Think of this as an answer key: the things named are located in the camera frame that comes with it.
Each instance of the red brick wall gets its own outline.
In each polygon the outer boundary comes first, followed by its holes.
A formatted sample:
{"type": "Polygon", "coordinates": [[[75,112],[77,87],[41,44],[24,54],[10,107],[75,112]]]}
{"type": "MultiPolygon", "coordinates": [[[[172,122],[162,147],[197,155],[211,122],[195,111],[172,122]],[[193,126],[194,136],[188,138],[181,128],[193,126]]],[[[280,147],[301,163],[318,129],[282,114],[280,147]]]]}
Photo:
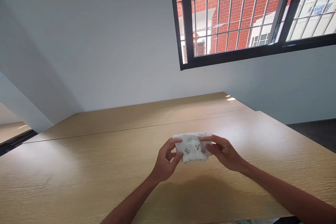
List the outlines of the red brick wall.
{"type": "MultiPolygon", "coordinates": [[[[241,19],[241,28],[249,27],[251,24],[252,12],[253,12],[253,5],[255,0],[245,0],[243,6],[243,15],[241,19]]],[[[257,0],[256,10],[253,17],[253,23],[262,18],[265,7],[266,7],[267,0],[257,0]]],[[[278,6],[279,0],[269,0],[267,14],[276,11],[278,6]]],[[[220,12],[219,12],[219,24],[222,24],[218,28],[218,32],[226,32],[228,31],[228,22],[229,22],[229,10],[230,10],[230,2],[231,0],[220,0],[220,12]]],[[[231,20],[230,20],[230,31],[236,30],[239,28],[239,21],[240,21],[240,13],[242,9],[242,2],[243,0],[233,0],[232,1],[232,8],[231,8],[231,20]]],[[[208,0],[208,9],[216,8],[213,16],[212,16],[212,28],[211,34],[216,33],[217,28],[217,6],[218,0],[208,0]]],[[[197,0],[196,1],[196,13],[199,11],[204,11],[206,8],[206,0],[197,0]]],[[[182,16],[182,6],[181,4],[178,5],[178,16],[182,16]]],[[[247,39],[249,35],[249,29],[240,31],[239,34],[239,43],[238,49],[245,48],[247,44],[247,39]]],[[[226,37],[227,34],[220,34],[218,36],[218,52],[222,52],[226,50],[226,37]]],[[[238,32],[231,32],[229,33],[229,40],[228,40],[228,50],[235,50],[236,43],[238,38],[238,32]]],[[[212,37],[211,40],[211,53],[216,52],[216,36],[212,37]]]]}

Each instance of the forearm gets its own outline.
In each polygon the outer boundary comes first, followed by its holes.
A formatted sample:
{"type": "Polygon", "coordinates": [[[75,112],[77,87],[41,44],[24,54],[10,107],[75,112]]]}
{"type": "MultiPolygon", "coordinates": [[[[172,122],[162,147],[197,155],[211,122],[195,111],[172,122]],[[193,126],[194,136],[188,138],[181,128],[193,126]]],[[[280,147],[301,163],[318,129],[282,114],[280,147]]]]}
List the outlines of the forearm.
{"type": "Polygon", "coordinates": [[[303,223],[336,223],[336,208],[260,169],[244,163],[242,174],[268,191],[303,223]]]}
{"type": "Polygon", "coordinates": [[[131,223],[147,197],[158,185],[151,176],[147,177],[124,201],[122,201],[100,224],[131,223]]]}

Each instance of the folded cloth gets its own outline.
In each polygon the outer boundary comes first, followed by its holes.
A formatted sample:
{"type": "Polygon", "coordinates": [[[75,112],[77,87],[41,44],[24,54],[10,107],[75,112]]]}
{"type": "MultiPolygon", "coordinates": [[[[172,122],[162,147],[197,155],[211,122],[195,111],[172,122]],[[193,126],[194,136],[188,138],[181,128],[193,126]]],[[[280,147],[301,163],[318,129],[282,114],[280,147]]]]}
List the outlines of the folded cloth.
{"type": "Polygon", "coordinates": [[[211,141],[202,142],[200,141],[200,138],[210,136],[212,136],[211,133],[203,132],[192,132],[173,135],[173,139],[182,139],[181,143],[175,143],[175,147],[176,152],[183,153],[183,163],[196,160],[208,160],[208,157],[212,156],[212,154],[205,148],[205,146],[208,144],[212,145],[212,143],[211,141]]]}

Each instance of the black window frame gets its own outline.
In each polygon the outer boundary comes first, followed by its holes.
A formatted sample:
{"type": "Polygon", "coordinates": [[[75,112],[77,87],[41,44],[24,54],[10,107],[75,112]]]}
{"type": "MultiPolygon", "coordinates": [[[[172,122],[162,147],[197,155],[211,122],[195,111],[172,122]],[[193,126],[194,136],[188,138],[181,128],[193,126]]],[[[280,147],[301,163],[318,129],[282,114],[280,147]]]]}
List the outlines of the black window frame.
{"type": "MultiPolygon", "coordinates": [[[[288,53],[299,50],[312,49],[317,47],[331,46],[336,44],[336,34],[326,34],[321,36],[302,38],[297,40],[286,41],[288,33],[290,31],[292,22],[295,17],[295,13],[299,6],[300,0],[291,0],[289,8],[285,17],[285,21],[280,31],[280,36],[278,42],[275,42],[275,37],[277,33],[273,34],[272,38],[269,38],[271,44],[258,45],[255,47],[248,47],[244,49],[218,52],[214,54],[207,54],[202,56],[194,57],[193,52],[193,24],[192,24],[192,11],[191,11],[191,0],[182,0],[183,7],[183,19],[184,19],[184,36],[185,36],[185,46],[187,49],[187,60],[188,62],[183,64],[182,60],[182,47],[181,47],[181,36],[179,27],[179,17],[177,12],[177,0],[173,1],[173,12],[175,19],[175,30],[176,30],[176,40],[178,48],[178,57],[180,61],[180,69],[186,70],[196,67],[203,67],[207,65],[221,64],[232,61],[246,60],[250,58],[263,57],[268,55],[275,55],[281,53],[288,53]]],[[[282,4],[278,6],[276,15],[274,17],[274,22],[276,25],[272,26],[272,29],[279,29],[282,17],[285,12],[285,8],[288,0],[283,0],[282,4]]]]}

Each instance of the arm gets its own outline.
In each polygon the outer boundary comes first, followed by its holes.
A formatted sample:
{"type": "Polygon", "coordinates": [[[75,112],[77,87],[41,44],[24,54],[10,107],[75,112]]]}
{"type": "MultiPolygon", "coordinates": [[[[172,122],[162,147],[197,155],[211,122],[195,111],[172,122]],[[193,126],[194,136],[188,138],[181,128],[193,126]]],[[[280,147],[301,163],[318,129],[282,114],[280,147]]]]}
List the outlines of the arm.
{"type": "Polygon", "coordinates": [[[124,201],[105,217],[100,224],[131,223],[142,204],[162,181],[167,180],[175,171],[182,153],[172,153],[175,143],[181,139],[170,138],[159,150],[159,154],[151,174],[124,201]]]}
{"type": "Polygon", "coordinates": [[[201,138],[216,144],[206,148],[228,169],[252,179],[303,223],[336,223],[336,208],[245,161],[230,142],[219,136],[201,138]]]}

